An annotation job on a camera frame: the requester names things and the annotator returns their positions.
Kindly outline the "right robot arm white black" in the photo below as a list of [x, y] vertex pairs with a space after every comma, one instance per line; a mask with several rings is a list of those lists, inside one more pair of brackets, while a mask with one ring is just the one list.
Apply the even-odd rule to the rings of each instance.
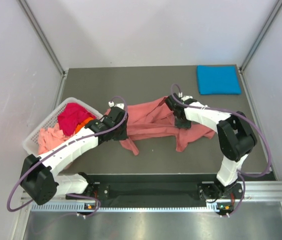
[[244, 114], [211, 110], [191, 96], [179, 98], [175, 93], [165, 98], [165, 104], [173, 112], [177, 128], [198, 123], [217, 133], [223, 159], [214, 182], [214, 192], [219, 198], [227, 197], [238, 180], [244, 161], [257, 144], [250, 124], [237, 116]]

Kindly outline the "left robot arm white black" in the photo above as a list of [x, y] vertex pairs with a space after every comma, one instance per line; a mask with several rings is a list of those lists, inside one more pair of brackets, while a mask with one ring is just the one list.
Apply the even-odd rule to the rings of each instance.
[[20, 186], [37, 205], [61, 195], [91, 197], [94, 186], [87, 174], [61, 175], [60, 172], [85, 152], [104, 142], [127, 139], [127, 117], [124, 104], [116, 104], [102, 119], [90, 120], [60, 146], [39, 156], [29, 155], [23, 163]]

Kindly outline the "salmon pink t shirt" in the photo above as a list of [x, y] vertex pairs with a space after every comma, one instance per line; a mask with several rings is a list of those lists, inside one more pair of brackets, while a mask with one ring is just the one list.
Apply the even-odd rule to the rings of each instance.
[[183, 152], [189, 143], [202, 137], [212, 139], [215, 132], [198, 123], [191, 124], [189, 129], [177, 128], [173, 112], [165, 104], [165, 97], [161, 97], [151, 102], [128, 106], [127, 135], [128, 139], [121, 140], [120, 144], [137, 156], [139, 149], [135, 141], [175, 137], [176, 151]]

